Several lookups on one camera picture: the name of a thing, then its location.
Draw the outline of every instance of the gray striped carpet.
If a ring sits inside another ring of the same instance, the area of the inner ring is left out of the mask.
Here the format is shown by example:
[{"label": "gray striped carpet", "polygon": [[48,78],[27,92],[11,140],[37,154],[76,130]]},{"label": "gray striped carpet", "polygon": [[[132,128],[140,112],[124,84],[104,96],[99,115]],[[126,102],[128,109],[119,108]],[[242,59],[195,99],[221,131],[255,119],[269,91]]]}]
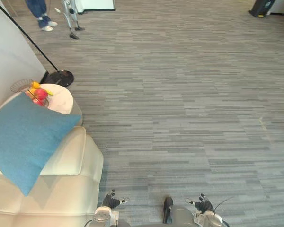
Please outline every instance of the gray striped carpet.
[{"label": "gray striped carpet", "polygon": [[235,196],[217,209],[232,227],[284,227],[284,16],[252,17],[253,0],[116,0],[116,12],[79,15],[72,40],[59,0],[48,33],[10,2],[74,73],[105,159],[99,200],[112,188],[131,198],[120,218],[159,223],[166,195],[194,210],[183,198],[205,193],[214,205]]}]

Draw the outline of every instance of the blue pillow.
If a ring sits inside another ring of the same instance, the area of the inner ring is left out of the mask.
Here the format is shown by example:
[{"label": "blue pillow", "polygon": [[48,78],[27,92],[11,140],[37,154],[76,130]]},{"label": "blue pillow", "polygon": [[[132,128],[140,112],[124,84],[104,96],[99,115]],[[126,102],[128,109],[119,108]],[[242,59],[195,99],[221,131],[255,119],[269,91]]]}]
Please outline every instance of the blue pillow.
[{"label": "blue pillow", "polygon": [[36,105],[24,93],[0,109],[0,170],[27,196],[62,139],[80,120]]}]

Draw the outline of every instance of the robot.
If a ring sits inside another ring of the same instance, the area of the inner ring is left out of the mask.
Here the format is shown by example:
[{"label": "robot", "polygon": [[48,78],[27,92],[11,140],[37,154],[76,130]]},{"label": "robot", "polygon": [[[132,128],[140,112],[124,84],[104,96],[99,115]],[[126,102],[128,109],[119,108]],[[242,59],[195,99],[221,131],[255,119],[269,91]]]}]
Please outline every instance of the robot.
[{"label": "robot", "polygon": [[[113,198],[114,195],[114,190],[106,195],[102,206],[96,209],[93,219],[88,221],[84,227],[130,227],[126,222],[119,222],[119,212],[112,211],[118,205],[128,202],[129,198],[118,200]],[[188,225],[191,227],[230,227],[220,215],[215,213],[213,205],[204,194],[201,194],[199,200],[199,202],[195,202],[185,199],[188,204],[197,208],[192,214],[188,209],[174,205],[171,197],[166,197],[163,205],[163,224],[136,227],[187,227]]]},{"label": "robot", "polygon": [[[83,30],[85,30],[85,28],[80,27],[79,23],[78,23],[78,19],[77,19],[78,10],[77,10],[77,7],[76,7],[76,2],[75,2],[75,0],[62,0],[62,5],[63,5],[63,9],[64,9],[63,14],[65,15],[68,27],[70,28],[70,31],[71,31],[70,38],[72,38],[72,39],[79,39],[79,37],[77,37],[73,33],[72,27],[71,27],[71,18],[72,18],[72,20],[76,24],[76,27],[75,27],[76,31],[83,31]],[[55,8],[55,10],[58,13],[61,13],[61,11],[59,9]]]}]

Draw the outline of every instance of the white sofa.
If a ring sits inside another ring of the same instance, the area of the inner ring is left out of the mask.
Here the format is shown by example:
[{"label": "white sofa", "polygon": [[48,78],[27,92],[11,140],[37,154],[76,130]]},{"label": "white sofa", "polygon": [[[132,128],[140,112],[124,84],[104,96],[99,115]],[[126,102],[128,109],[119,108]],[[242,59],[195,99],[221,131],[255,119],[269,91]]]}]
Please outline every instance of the white sofa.
[{"label": "white sofa", "polygon": [[93,139],[74,127],[28,196],[0,171],[0,227],[83,227],[97,208],[102,167]]}]

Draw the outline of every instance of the wire basket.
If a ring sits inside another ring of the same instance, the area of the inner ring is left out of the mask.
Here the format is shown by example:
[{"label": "wire basket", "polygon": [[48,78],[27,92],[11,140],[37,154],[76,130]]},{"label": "wire basket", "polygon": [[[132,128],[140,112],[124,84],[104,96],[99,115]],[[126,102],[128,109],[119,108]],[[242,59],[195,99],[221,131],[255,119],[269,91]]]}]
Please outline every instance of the wire basket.
[{"label": "wire basket", "polygon": [[10,90],[15,93],[27,91],[30,89],[33,82],[34,81],[32,79],[18,80],[17,82],[12,84]]},{"label": "wire basket", "polygon": [[13,83],[12,86],[10,86],[10,90],[12,92],[15,92],[15,93],[19,93],[19,92],[25,92],[26,93],[26,92],[28,92],[29,96],[33,97],[33,99],[37,99],[40,103],[42,103],[42,106],[48,107],[49,102],[48,102],[47,98],[40,100],[30,91],[30,88],[31,88],[33,82],[34,81],[32,79],[18,80],[17,82]]}]

